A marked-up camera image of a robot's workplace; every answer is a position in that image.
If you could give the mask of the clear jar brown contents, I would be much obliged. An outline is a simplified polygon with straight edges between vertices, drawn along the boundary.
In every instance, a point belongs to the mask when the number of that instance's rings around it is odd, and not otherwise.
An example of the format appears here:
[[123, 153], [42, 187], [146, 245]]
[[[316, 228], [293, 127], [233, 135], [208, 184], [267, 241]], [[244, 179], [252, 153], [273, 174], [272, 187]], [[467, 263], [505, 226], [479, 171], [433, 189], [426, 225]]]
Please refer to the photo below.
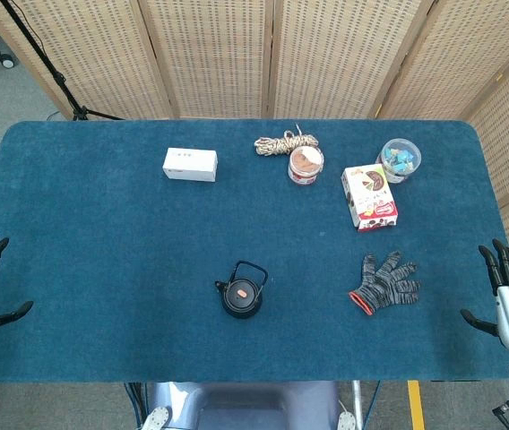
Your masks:
[[324, 167], [324, 155], [314, 146], [300, 146], [289, 155], [289, 178], [298, 185], [311, 185]]

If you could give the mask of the grey striped knit glove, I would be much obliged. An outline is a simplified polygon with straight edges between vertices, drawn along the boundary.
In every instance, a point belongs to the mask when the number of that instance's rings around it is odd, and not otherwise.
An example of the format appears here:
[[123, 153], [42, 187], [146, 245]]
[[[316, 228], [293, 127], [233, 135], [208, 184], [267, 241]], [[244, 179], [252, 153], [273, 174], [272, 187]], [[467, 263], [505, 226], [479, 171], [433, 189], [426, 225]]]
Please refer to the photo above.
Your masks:
[[415, 304], [421, 283], [410, 276], [417, 265], [400, 262], [399, 251], [389, 253], [380, 266], [374, 255], [367, 254], [361, 265], [361, 283], [349, 292], [349, 299], [369, 316], [388, 306]]

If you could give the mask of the blue table mat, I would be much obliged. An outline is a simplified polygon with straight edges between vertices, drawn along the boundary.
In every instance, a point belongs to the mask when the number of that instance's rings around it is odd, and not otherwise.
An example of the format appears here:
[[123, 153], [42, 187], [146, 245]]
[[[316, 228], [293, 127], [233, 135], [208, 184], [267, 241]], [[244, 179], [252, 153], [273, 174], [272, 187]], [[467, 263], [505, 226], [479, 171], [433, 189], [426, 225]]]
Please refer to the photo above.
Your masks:
[[[461, 121], [304, 120], [322, 149], [312, 185], [255, 140], [287, 120], [20, 122], [0, 143], [0, 383], [504, 378], [509, 352], [479, 254], [504, 227], [476, 131]], [[392, 227], [357, 231], [345, 168], [394, 138], [421, 164], [388, 182]], [[169, 179], [168, 148], [216, 151], [215, 182]], [[349, 299], [367, 254], [401, 253], [413, 305]], [[248, 319], [215, 281], [244, 260], [269, 273]]]

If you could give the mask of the clear jar of candies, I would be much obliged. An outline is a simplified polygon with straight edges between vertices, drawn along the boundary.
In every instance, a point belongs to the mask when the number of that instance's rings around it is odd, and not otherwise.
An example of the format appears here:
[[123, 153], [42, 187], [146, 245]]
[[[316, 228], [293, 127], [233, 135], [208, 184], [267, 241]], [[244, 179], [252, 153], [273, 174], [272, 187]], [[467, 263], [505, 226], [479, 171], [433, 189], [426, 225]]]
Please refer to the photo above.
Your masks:
[[413, 142], [394, 138], [383, 146], [376, 162], [382, 165], [389, 183], [399, 184], [418, 169], [421, 164], [421, 152]]

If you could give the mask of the white cardboard box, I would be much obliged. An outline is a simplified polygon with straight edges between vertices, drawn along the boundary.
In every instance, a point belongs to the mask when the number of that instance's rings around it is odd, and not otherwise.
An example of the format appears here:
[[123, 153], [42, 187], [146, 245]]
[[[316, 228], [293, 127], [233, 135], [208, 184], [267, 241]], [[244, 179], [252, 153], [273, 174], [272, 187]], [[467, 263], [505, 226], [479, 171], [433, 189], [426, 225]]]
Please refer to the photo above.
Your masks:
[[162, 168], [169, 179], [215, 182], [217, 166], [215, 150], [168, 148]]

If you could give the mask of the yellow floor tape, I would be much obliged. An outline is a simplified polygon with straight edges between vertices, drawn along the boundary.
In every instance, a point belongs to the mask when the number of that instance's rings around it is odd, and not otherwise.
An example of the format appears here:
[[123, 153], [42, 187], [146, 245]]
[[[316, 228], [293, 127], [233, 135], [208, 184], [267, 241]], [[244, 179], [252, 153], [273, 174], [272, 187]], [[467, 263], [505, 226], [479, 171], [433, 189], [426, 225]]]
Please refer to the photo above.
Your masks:
[[412, 430], [425, 430], [419, 381], [407, 381]]

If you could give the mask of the black teapot lid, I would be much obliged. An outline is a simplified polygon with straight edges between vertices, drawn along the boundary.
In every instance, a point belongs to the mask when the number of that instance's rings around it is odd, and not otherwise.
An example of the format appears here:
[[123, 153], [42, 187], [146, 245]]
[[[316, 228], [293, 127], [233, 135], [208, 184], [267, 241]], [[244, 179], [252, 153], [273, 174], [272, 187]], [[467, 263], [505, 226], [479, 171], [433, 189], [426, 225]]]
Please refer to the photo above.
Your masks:
[[239, 279], [229, 286], [227, 299], [229, 304], [236, 309], [248, 308], [255, 298], [255, 289], [253, 285], [245, 280]]

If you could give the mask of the woven folding screen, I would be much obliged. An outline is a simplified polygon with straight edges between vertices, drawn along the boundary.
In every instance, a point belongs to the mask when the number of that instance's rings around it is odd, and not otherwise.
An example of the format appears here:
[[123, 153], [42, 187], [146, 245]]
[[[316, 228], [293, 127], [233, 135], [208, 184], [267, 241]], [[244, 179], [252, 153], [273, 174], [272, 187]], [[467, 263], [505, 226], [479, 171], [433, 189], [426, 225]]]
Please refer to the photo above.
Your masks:
[[[509, 0], [14, 0], [77, 101], [126, 119], [460, 119], [509, 241]], [[0, 36], [65, 117], [0, 4]]]

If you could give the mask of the robot torso base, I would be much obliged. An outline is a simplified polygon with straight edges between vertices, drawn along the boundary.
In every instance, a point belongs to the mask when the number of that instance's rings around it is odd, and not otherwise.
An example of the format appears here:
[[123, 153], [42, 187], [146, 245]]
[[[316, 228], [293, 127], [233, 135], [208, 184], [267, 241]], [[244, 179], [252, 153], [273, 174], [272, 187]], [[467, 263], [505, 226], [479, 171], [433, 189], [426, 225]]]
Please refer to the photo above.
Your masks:
[[141, 430], [363, 430], [359, 396], [350, 411], [334, 381], [154, 383]]

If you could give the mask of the black teapot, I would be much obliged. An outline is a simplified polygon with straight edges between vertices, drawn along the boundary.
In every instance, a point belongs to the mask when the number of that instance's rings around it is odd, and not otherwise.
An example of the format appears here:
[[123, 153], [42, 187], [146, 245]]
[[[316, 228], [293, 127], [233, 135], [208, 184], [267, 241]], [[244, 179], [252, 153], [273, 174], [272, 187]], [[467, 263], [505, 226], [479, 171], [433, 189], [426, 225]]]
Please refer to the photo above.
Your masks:
[[[262, 282], [238, 277], [237, 272], [242, 265], [261, 272]], [[237, 261], [227, 281], [216, 280], [214, 283], [223, 309], [237, 319], [248, 319], [257, 314], [263, 303], [262, 291], [268, 278], [269, 273], [263, 267], [244, 260]]]

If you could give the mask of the chocolate cookie box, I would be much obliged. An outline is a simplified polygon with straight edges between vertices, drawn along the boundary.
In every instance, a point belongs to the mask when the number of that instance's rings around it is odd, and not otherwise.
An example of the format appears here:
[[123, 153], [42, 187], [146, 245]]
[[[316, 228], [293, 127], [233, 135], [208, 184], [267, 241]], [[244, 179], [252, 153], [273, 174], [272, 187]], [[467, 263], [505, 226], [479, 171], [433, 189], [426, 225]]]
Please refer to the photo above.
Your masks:
[[381, 164], [345, 168], [341, 183], [357, 231], [397, 224], [397, 206]]

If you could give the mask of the black tripod stand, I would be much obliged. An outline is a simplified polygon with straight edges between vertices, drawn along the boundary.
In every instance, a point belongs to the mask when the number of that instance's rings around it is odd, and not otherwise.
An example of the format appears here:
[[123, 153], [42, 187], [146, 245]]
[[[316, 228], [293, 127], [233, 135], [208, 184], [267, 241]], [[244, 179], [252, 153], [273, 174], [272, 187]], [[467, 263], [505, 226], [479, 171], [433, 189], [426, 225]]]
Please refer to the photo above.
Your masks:
[[35, 51], [43, 65], [51, 74], [57, 87], [63, 92], [67, 102], [72, 108], [73, 121], [87, 121], [89, 116], [96, 116], [108, 120], [122, 120], [122, 117], [112, 116], [110, 114], [102, 113], [80, 104], [70, 89], [66, 85], [65, 76], [59, 72], [52, 61], [50, 60], [45, 50], [43, 40], [39, 34], [31, 27], [25, 13], [14, 0], [0, 0], [0, 4], [7, 11], [17, 28], [20, 30], [24, 38], [28, 41], [32, 49]]

